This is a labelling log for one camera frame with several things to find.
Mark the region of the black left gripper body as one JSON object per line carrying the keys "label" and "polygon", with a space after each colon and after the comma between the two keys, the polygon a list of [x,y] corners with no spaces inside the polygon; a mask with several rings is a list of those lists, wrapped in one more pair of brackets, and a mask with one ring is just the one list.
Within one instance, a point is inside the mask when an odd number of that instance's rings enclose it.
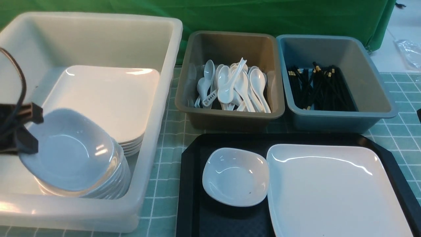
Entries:
{"label": "black left gripper body", "polygon": [[16,131],[20,128],[20,125],[15,123],[21,107],[22,104],[1,104],[0,153],[23,152],[22,144],[16,138]]}

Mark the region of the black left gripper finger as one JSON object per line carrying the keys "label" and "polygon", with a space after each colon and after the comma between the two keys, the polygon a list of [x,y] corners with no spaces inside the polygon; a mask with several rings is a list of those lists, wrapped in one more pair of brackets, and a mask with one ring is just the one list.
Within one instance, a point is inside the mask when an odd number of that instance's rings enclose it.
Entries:
{"label": "black left gripper finger", "polygon": [[22,105],[18,111],[18,122],[21,124],[28,122],[35,124],[43,123],[43,108],[35,103]]}
{"label": "black left gripper finger", "polygon": [[15,149],[17,154],[36,154],[38,153],[38,140],[26,127],[20,127],[15,131]]}

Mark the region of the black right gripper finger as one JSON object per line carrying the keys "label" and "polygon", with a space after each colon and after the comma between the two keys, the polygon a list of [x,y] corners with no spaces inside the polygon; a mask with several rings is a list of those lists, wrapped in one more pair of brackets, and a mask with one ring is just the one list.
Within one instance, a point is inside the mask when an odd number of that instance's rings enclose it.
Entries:
{"label": "black right gripper finger", "polygon": [[421,123],[421,109],[418,109],[416,111],[416,114],[417,114],[417,117],[418,117],[419,122]]}

